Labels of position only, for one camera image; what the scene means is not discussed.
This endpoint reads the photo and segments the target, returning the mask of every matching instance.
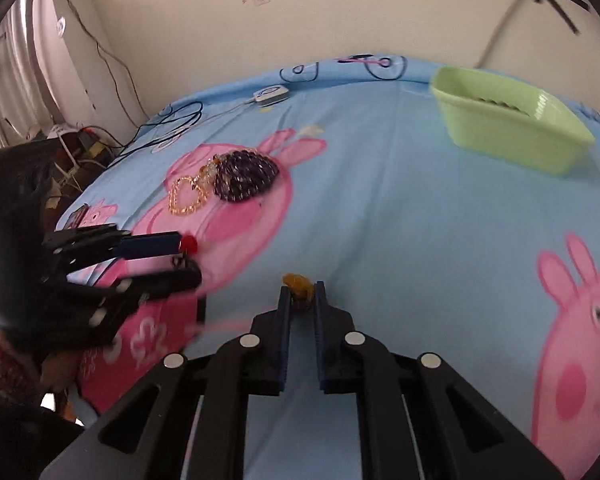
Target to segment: green plastic basket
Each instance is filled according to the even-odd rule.
[[[565,174],[594,143],[563,102],[521,81],[446,66],[429,86],[449,136],[461,148]]]

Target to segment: curtain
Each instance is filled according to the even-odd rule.
[[[25,5],[16,0],[0,24],[0,123],[6,120],[22,140],[53,124],[27,53]]]

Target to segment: pink cartoon dress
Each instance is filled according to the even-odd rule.
[[[578,480],[600,452],[600,272],[580,238],[567,236],[567,248],[580,285],[558,256],[538,257],[558,317],[536,379],[532,441],[566,480]]]
[[[203,280],[194,293],[143,304],[120,328],[110,348],[85,352],[78,386],[83,398],[97,412],[102,413],[114,404],[164,355],[181,351],[200,331],[196,322],[197,298],[229,283],[275,236],[293,197],[289,169],[313,158],[326,147],[323,140],[292,140],[294,136],[295,131],[291,129],[280,130],[257,147],[259,153],[272,158],[280,169],[265,194],[239,203],[224,202],[211,195],[202,208],[187,216],[171,214],[165,196],[133,228],[135,235],[166,231],[193,234],[198,241],[195,259]],[[241,149],[244,146],[201,144],[170,167],[164,179],[165,191],[179,177],[198,174],[213,155]],[[183,190],[178,196],[179,203],[195,199],[193,190]],[[170,265],[170,258],[119,260],[104,272],[98,283],[109,285],[121,276],[152,272]],[[246,331],[250,323],[251,319],[240,319],[231,325],[232,329]]]

